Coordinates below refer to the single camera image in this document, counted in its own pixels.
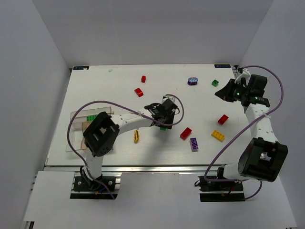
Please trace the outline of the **small green lego brick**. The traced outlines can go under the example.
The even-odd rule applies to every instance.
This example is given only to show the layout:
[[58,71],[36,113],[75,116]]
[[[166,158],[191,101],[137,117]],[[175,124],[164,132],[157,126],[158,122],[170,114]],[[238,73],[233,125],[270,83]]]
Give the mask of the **small green lego brick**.
[[219,84],[219,82],[217,80],[213,80],[212,81],[212,86],[217,87]]

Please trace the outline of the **yellow arch lego piece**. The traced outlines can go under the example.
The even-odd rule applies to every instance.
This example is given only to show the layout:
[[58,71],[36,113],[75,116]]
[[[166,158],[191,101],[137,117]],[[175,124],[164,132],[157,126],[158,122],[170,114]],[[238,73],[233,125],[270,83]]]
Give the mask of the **yellow arch lego piece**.
[[136,129],[134,131],[134,136],[133,136],[133,141],[134,143],[138,143],[139,142],[139,139],[140,139],[140,134],[139,134],[139,131]]

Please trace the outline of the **yellow two-by-three lego brick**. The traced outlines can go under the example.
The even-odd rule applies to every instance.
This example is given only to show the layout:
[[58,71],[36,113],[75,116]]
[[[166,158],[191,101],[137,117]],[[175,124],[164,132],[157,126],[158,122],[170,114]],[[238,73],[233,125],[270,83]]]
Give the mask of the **yellow two-by-three lego brick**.
[[215,139],[217,139],[217,140],[220,141],[220,142],[223,142],[224,139],[225,139],[225,135],[223,135],[222,133],[220,133],[220,132],[217,131],[217,130],[214,130],[214,131],[211,133],[211,136],[214,137]]

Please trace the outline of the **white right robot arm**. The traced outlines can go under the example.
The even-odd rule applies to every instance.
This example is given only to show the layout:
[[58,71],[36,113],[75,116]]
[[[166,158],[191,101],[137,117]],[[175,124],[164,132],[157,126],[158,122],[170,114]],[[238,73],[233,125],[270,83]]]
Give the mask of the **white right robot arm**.
[[235,164],[223,165],[217,170],[222,182],[256,179],[273,182],[276,180],[288,154],[288,147],[276,138],[270,115],[270,103],[264,97],[267,78],[250,74],[247,68],[238,68],[239,74],[215,93],[226,102],[239,101],[248,121],[246,130],[251,132],[251,141]]

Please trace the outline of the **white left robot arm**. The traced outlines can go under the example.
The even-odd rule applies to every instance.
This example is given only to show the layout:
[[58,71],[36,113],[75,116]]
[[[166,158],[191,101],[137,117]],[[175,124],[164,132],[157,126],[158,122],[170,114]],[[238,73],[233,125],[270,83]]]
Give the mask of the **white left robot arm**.
[[161,104],[153,103],[135,112],[118,115],[99,113],[83,132],[87,165],[83,167],[81,176],[87,183],[95,179],[102,181],[103,157],[112,150],[120,134],[151,126],[171,129],[175,113],[180,111],[174,101],[164,96]]

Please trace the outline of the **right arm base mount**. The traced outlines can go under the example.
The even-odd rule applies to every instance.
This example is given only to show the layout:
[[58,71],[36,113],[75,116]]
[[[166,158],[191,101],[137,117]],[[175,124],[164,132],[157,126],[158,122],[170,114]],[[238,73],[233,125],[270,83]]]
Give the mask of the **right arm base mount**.
[[223,167],[218,167],[215,174],[208,172],[207,181],[199,176],[194,186],[199,188],[200,202],[244,202],[244,187],[242,182],[215,182],[215,179],[224,179]]

